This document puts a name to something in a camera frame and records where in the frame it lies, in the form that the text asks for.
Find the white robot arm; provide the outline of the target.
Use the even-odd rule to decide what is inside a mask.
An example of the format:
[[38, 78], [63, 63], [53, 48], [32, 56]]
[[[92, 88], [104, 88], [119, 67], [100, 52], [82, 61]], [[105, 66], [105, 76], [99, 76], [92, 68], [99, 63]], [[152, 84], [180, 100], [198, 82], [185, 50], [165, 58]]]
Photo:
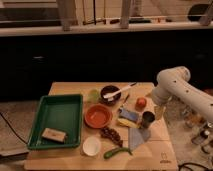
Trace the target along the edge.
[[213, 96], [190, 85], [190, 77], [189, 69], [184, 66], [160, 71], [151, 98], [156, 105], [163, 106], [171, 96], [176, 96], [208, 122], [213, 123]]

